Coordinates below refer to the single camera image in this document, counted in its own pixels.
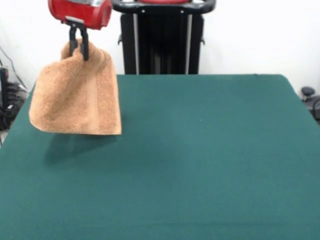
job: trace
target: red robot arm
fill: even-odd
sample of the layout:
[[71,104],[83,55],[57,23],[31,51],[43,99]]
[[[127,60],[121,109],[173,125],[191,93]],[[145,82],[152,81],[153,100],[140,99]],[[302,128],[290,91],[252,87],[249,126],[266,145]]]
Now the red robot arm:
[[84,60],[88,60],[87,29],[101,30],[109,23],[112,5],[110,0],[48,0],[52,16],[70,26],[70,54],[78,43],[76,31],[80,29],[83,39],[81,50]]

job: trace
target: black cable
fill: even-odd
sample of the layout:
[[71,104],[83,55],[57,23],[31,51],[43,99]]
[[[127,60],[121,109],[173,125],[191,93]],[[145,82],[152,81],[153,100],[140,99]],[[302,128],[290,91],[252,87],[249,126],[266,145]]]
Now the black cable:
[[16,72],[16,69],[15,69],[15,65],[14,65],[14,62],[12,61],[12,59],[6,54],[6,52],[3,50],[3,48],[1,47],[0,45],[0,51],[3,53],[3,55],[5,55],[5,57],[10,61],[11,63],[11,67],[12,67],[12,70],[14,72],[14,75],[16,76],[16,78],[18,79],[18,81],[21,83],[21,85],[27,89],[26,85],[24,84],[24,82],[21,80],[21,78],[18,76],[17,72]]

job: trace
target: black metal frame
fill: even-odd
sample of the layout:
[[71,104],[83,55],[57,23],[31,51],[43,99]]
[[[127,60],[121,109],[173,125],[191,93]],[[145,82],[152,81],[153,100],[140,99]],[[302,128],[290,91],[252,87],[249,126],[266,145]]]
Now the black metal frame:
[[125,74],[198,74],[204,19],[216,0],[145,4],[113,0],[121,15]]

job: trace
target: brown towel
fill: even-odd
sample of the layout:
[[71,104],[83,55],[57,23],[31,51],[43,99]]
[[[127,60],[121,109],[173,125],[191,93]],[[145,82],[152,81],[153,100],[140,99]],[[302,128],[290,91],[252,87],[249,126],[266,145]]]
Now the brown towel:
[[47,65],[35,83],[29,118],[37,129],[51,133],[119,135],[121,117],[118,83],[110,55],[89,43],[84,61],[80,43],[61,61]]

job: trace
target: green table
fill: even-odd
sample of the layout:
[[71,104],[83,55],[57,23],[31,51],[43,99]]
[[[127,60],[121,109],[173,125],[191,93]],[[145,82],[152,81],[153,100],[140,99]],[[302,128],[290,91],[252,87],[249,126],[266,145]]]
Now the green table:
[[119,76],[123,134],[0,150],[0,240],[319,240],[320,131],[280,75]]

